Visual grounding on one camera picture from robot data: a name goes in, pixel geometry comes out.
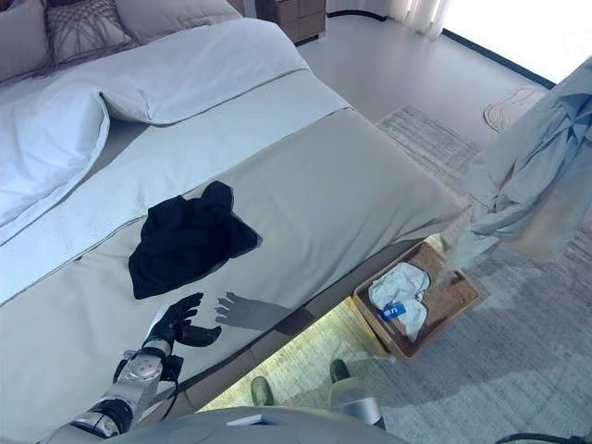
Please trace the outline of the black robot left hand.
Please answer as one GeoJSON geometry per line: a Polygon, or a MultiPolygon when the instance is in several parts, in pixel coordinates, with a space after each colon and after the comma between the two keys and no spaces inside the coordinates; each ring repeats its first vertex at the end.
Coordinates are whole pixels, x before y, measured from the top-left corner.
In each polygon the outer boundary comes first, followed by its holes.
{"type": "Polygon", "coordinates": [[[176,342],[195,348],[214,344],[222,332],[221,327],[197,327],[191,323],[203,297],[201,292],[197,292],[169,305],[155,318],[142,344],[143,348],[161,341],[168,346],[166,354],[170,354],[176,342]]]}

